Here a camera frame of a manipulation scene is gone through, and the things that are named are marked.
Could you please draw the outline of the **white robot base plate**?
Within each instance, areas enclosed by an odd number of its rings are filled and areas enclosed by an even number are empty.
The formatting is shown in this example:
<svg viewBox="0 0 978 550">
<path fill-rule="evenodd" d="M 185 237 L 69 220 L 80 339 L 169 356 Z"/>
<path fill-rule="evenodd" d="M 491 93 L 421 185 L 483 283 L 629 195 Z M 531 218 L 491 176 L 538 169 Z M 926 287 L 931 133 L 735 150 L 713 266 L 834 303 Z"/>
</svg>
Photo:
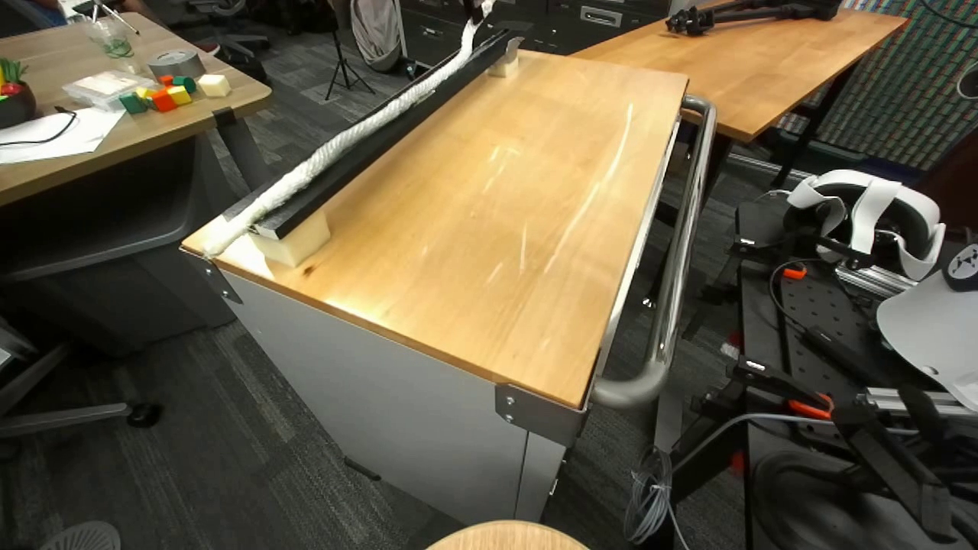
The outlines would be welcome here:
<svg viewBox="0 0 978 550">
<path fill-rule="evenodd" d="M 978 289 L 929 275 L 878 305 L 882 339 L 969 409 L 978 405 Z"/>
</svg>

